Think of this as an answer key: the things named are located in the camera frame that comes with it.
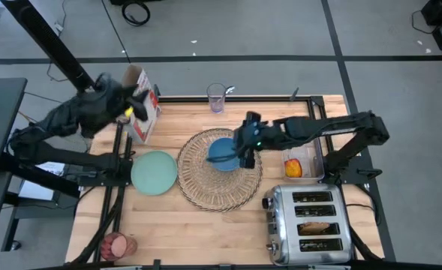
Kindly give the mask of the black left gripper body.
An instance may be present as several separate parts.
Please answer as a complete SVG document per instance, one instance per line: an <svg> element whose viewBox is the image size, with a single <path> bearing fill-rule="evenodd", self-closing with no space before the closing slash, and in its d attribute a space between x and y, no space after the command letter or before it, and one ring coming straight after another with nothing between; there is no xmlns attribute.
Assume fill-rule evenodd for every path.
<svg viewBox="0 0 442 270"><path fill-rule="evenodd" d="M101 73L95 80L95 97L89 102L89 113L97 125L107 125L122 115L131 105L122 97L122 85L109 73Z"/></svg>

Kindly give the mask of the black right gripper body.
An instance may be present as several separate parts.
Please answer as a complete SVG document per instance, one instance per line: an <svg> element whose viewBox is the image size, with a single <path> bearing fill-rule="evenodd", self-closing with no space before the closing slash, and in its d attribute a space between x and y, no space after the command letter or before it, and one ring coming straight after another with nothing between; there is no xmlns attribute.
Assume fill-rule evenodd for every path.
<svg viewBox="0 0 442 270"><path fill-rule="evenodd" d="M236 151L248 149L279 150L281 144L281 129L261 121L261 114L247 111L242 125L235 129L233 145Z"/></svg>

